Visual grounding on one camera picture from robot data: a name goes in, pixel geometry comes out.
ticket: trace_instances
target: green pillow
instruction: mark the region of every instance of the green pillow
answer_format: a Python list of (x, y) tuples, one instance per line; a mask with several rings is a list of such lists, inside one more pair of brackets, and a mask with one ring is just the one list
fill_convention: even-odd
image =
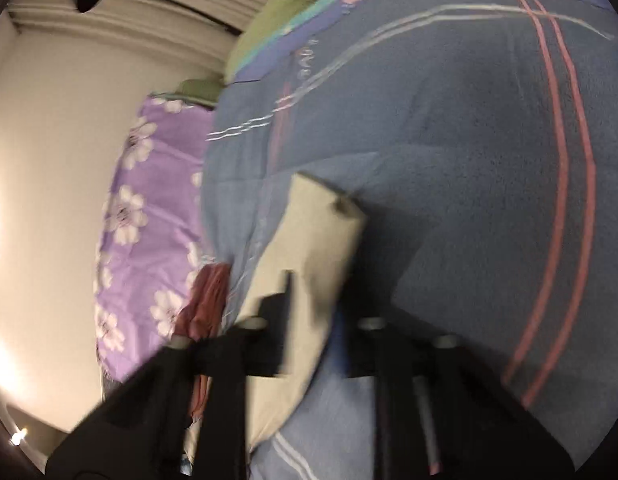
[(243, 58), (270, 35), (300, 14), (315, 0), (269, 0), (247, 30), (238, 38), (225, 65), (225, 83), (230, 83)]
[(223, 91), (223, 83), (220, 76), (207, 79), (187, 79), (180, 83), (176, 94), (183, 94), (191, 99), (192, 102), (215, 107)]

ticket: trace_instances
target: blue blanket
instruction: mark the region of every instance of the blue blanket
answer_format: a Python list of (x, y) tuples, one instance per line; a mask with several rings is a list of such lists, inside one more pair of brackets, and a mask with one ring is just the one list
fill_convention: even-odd
[[(291, 175), (313, 174), (369, 215), (354, 272), (370, 301), (459, 334), (581, 464), (618, 416), (617, 15), (606, 0), (337, 6), (256, 53), (217, 107), (202, 210), (233, 264), (228, 317)], [(369, 384), (330, 363), (256, 450), (256, 478), (371, 478)]]

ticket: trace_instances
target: bed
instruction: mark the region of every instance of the bed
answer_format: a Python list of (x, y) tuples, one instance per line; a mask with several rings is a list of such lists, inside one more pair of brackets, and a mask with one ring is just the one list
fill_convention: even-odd
[[(162, 145), (176, 108), (196, 121), (176, 128), (196, 137), (191, 158)], [(98, 284), (100, 358), (115, 379), (164, 341), (161, 323), (208, 258), (231, 262), (235, 319), (304, 171), (369, 216), (353, 269), (369, 300), (461, 336), (577, 466), (618, 418), (618, 16), (607, 0), (320, 0), (246, 57), (215, 112), (148, 100), (140, 119), (173, 164), (137, 161), (154, 171), (123, 192), (136, 171), (123, 157), (112, 188), (100, 280), (108, 267), (145, 283), (127, 296)], [(154, 202), (170, 171), (178, 185)], [(121, 203), (137, 228), (124, 235), (111, 220)], [(164, 245), (149, 240), (153, 218)], [(141, 316), (122, 308), (131, 297)], [(371, 383), (343, 380), (341, 354), (330, 342), (303, 402), (255, 451), (254, 478), (297, 467), (371, 477)]]

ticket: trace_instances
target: red towel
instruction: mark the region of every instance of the red towel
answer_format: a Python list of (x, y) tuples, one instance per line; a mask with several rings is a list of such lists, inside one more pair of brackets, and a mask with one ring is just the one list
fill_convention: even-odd
[[(178, 314), (175, 335), (187, 336), (194, 341), (217, 336), (227, 302), (230, 269), (228, 264), (210, 264), (200, 269), (191, 287), (191, 300)], [(194, 420), (198, 420), (205, 410), (208, 382), (206, 376), (196, 378), (191, 398)]]

